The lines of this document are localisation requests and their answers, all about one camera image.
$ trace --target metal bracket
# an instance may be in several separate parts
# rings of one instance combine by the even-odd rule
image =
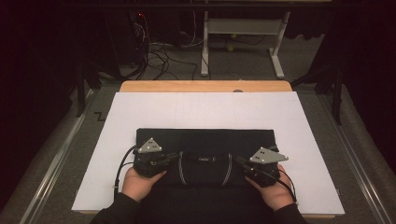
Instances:
[[[138,153],[148,153],[148,152],[159,152],[162,151],[163,148],[160,147],[153,138],[150,138],[139,150]]]
[[[250,157],[249,161],[259,164],[268,164],[278,161],[287,161],[288,159],[289,157],[287,156],[274,152],[265,147],[261,147],[252,157]]]

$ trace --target black fabric pad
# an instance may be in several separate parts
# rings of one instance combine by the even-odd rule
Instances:
[[[164,154],[183,151],[187,182],[182,184],[178,161],[174,161],[141,202],[137,223],[262,224],[271,220],[271,209],[235,162],[227,184],[221,184],[229,168],[228,154],[248,160],[260,147],[275,146],[273,130],[138,129],[136,133],[138,145],[152,137]],[[219,160],[201,162],[187,155]]]

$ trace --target hand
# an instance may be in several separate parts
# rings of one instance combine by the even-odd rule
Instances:
[[[153,176],[152,178],[147,178],[139,175],[137,171],[131,167],[125,174],[124,182],[122,185],[122,193],[128,197],[140,202],[146,196],[149,195],[152,186],[161,177],[166,174],[166,171]]]
[[[277,168],[285,172],[282,165],[279,164]],[[249,179],[248,177],[246,177],[246,179],[262,194],[262,199],[264,200],[264,202],[268,206],[270,206],[274,211],[293,203],[293,199],[291,198],[288,189],[286,189],[283,185],[279,184],[278,182],[276,182],[273,186],[262,188],[260,187],[260,185],[258,185],[256,182]],[[290,187],[290,180],[282,172],[280,172],[279,179]]]

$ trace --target desk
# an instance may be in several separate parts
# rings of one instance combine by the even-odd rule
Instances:
[[[305,217],[345,213],[298,96],[286,81],[123,83],[72,210],[96,213],[111,205],[115,173],[126,150],[135,145],[138,128],[273,129],[276,144],[290,158],[281,164],[293,178],[301,213]]]
[[[235,2],[290,2],[288,0],[234,0]],[[331,2],[332,0],[294,0],[292,2]],[[276,43],[273,48],[269,48],[269,54],[279,79],[285,78],[277,54],[283,35],[285,34],[290,12],[286,11],[282,19],[279,20],[241,20],[241,19],[210,19],[206,11],[204,16],[204,46],[202,50],[201,75],[209,74],[209,49],[207,47],[208,34],[244,34],[244,35],[276,35]]]

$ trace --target sleeve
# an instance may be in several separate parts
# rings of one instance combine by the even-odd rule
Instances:
[[[295,203],[275,211],[273,220],[275,224],[307,224]]]
[[[91,224],[123,224],[134,223],[134,217],[139,209],[139,203],[123,193],[108,208],[101,210],[91,221]]]

